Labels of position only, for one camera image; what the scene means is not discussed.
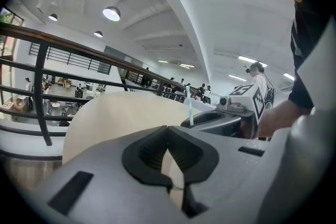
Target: railing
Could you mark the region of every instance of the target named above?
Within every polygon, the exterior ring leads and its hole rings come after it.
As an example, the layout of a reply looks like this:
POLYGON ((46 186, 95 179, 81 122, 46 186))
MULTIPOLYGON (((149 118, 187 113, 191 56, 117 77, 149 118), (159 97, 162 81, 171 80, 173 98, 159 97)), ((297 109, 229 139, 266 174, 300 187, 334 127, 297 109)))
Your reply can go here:
MULTIPOLYGON (((166 97, 166 93, 163 92, 165 83, 170 84, 172 87, 178 87, 183 90, 185 89, 184 86, 181 86, 180 84, 174 81, 168 80, 165 77, 159 76, 146 69, 138 67, 132 63, 118 59, 111 55, 104 54, 103 52, 88 48, 81 44, 78 44, 78 43, 75 43, 75 42, 72 42, 66 39, 62 39, 60 37, 56 37, 56 36, 53 36, 47 33, 43 33, 37 30, 33 30, 33 29, 21 27, 21 26, 14 26, 14 25, 0 23, 0 35, 22 39, 22 40, 26 40, 26 41, 33 42, 35 44, 40 45, 36 53, 37 58, 36 58, 35 66, 13 62, 8 59, 0 58, 0 68, 2 67, 1 65, 6 65, 6 66, 14 67, 14 68, 32 71, 35 73, 33 92, 21 90, 17 88, 12 88, 12 87, 7 87, 4 85, 0 85, 0 91, 1 92, 6 91, 6 92, 15 93, 15 94, 25 95, 28 97, 33 97, 35 108, 36 108, 36 113, 23 113, 23 112, 19 112, 19 111, 7 109, 7 108, 0 108, 0 112, 5 113, 5 114, 20 116, 23 118, 37 119, 40 129, 41 129, 40 133, 43 136, 48 146, 52 145, 51 136, 53 136, 54 133, 48 131, 46 121, 71 121, 72 117, 45 115, 44 107, 43 107, 43 99, 65 101, 65 102, 77 102, 77 103, 87 103, 90 101, 90 99, 62 97, 58 95, 43 94, 42 88, 41 88, 43 74, 47 74, 50 76, 57 76, 57 77, 65 77, 68 79, 92 82, 92 83, 97 83, 97 84, 104 84, 107 86, 136 89, 136 90, 142 90, 142 91, 150 91, 150 92, 156 93, 156 95, 163 96, 163 97, 166 97), (151 80, 156 80, 157 82, 156 84, 158 85, 158 87, 157 89, 153 89, 150 87, 144 88, 144 87, 138 87, 138 86, 130 86, 130 85, 125 85, 121 83, 115 83, 111 81, 105 81, 105 80, 99 80, 99 79, 93 79, 93 78, 86 78, 82 76, 77 76, 73 74, 68 74, 68 73, 46 69, 44 68, 44 63, 48 57, 48 51, 50 52, 50 50, 54 50, 54 49, 66 51, 69 54, 79 55, 81 57, 86 57, 86 58, 107 64, 107 65, 112 65, 115 67, 120 67, 122 69, 127 69, 128 71, 134 72, 136 74, 141 74, 147 78, 151 78, 151 80)), ((176 95, 180 97, 185 96, 185 94, 169 93, 169 96, 172 96, 172 95, 176 95)), ((30 131, 24 132, 21 130, 21 133, 29 135, 31 132, 30 131)))
MULTIPOLYGON (((39 49, 40 44, 32 42, 29 50, 29 55, 37 56, 39 49)), ((83 67, 85 69, 97 71, 104 74, 109 74, 111 69, 111 65, 109 65, 108 63, 99 62, 96 60, 92 60, 91 58, 72 54, 70 52, 55 49, 52 47, 48 47, 46 59, 62 62, 67 65, 83 67)))

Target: ceiling lamp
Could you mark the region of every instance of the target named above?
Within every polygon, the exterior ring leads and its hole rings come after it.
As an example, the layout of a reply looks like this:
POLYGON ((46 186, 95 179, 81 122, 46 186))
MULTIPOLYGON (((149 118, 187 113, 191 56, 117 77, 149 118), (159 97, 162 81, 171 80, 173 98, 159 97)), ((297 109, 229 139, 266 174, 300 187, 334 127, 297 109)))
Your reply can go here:
POLYGON ((295 79, 295 78, 294 78, 293 76, 291 76, 290 74, 285 73, 285 74, 283 74, 283 75, 284 75, 285 77, 291 79, 291 80, 294 80, 294 79, 295 79))
POLYGON ((103 37, 103 33, 101 31, 94 32, 94 35, 97 37, 103 37))
POLYGON ((113 20, 115 22, 120 20, 120 10, 116 7, 109 6, 103 10, 103 14, 109 20, 113 20))
POLYGON ((239 79, 239 80, 246 81, 246 79, 242 79, 242 78, 239 78, 239 77, 236 77, 236 76, 232 76, 232 75, 229 75, 229 77, 234 78, 234 79, 239 79))
POLYGON ((183 66, 183 67, 194 67, 194 66, 191 66, 191 65, 185 65, 185 64, 180 64, 180 66, 183 66))
POLYGON ((56 15, 55 13, 50 14, 48 18, 49 18, 50 20, 57 21, 57 15, 56 15))
MULTIPOLYGON (((243 61, 247 61, 247 62, 258 62, 258 61, 256 61, 256 60, 252 60, 252 59, 249 59, 249 58, 246 58, 246 57, 243 57, 243 56, 239 56, 238 57, 238 59, 239 60, 243 60, 243 61)), ((267 64, 265 64, 265 63, 262 63, 262 62, 260 62, 261 63, 261 65, 263 66, 263 67, 267 67, 267 64)))

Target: white ceiling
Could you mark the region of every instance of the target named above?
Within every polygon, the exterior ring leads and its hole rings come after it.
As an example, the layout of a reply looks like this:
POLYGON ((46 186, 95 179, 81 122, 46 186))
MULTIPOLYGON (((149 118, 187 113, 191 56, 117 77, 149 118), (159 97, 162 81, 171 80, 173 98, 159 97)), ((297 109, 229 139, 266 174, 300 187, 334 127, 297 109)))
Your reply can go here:
MULTIPOLYGON (((193 14, 190 10, 188 14, 191 21, 198 19, 198 24, 193 24, 194 30, 200 43, 207 47, 214 72, 248 77, 246 63, 237 60, 238 55, 243 55, 268 64, 266 73, 274 86, 290 83, 282 74, 293 71, 289 46, 293 0, 188 0, 189 4, 193 2, 193 14)), ((47 15, 36 9, 36 3, 25 4, 40 20, 48 21, 47 15)), ((195 52, 199 45, 192 44, 190 32, 185 31, 179 20, 180 14, 177 16, 172 3, 166 0, 55 0, 53 4, 57 6, 53 9, 60 13, 73 13, 82 20, 103 22, 118 30, 142 46, 153 60, 201 67, 200 55, 195 52), (111 5, 121 11, 118 23, 102 15, 102 10, 111 5)), ((57 23, 73 28, 73 22, 67 20, 57 23)), ((99 29, 85 29, 89 35, 96 30, 99 29)))

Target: fluorescent light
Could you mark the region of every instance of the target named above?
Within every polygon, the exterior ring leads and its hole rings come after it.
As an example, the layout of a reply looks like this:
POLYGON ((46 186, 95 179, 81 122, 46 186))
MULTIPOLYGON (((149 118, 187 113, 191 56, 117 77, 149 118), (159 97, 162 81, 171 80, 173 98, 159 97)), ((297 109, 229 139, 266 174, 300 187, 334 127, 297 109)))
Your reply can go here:
POLYGON ((103 10, 103 14, 107 19, 115 22, 120 20, 120 10, 117 7, 109 6, 103 10))
POLYGON ((96 31, 93 34, 97 37, 103 37, 103 33, 101 31, 96 31))
POLYGON ((191 66, 191 65, 185 65, 183 63, 180 64, 180 66, 185 66, 185 67, 194 67, 194 66, 191 66))
POLYGON ((287 74, 287 73, 285 73, 285 74, 283 74, 285 77, 287 77, 287 78, 289 78, 289 79, 291 79, 291 80, 294 80, 294 77, 293 76, 291 76, 291 75, 289 75, 289 74, 287 74))
POLYGON ((236 77, 236 76, 232 76, 232 75, 229 75, 229 77, 234 78, 234 79, 239 79, 239 80, 246 81, 246 79, 242 79, 242 78, 239 78, 239 77, 236 77))
POLYGON ((48 18, 49 18, 50 20, 57 21, 57 15, 56 15, 55 13, 50 14, 50 16, 48 16, 48 18))
MULTIPOLYGON (((243 56, 239 56, 238 59, 243 60, 243 61, 247 61, 247 62, 252 62, 252 63, 257 62, 256 60, 252 60, 252 59, 249 59, 249 58, 246 58, 246 57, 243 57, 243 56)), ((262 63, 262 62, 260 62, 260 63, 262 65, 262 67, 267 67, 267 64, 262 63)))

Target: blue straw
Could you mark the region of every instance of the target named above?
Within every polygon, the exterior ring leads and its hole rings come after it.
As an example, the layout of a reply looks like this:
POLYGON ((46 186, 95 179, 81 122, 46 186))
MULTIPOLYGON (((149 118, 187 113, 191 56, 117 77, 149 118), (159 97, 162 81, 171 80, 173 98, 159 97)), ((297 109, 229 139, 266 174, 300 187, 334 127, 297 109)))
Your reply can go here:
POLYGON ((189 119, 190 119, 190 126, 194 125, 194 118, 193 118, 193 107, 191 105, 191 98, 190 98, 190 86, 186 86, 186 92, 187 92, 187 100, 188 100, 188 106, 189 106, 189 119))

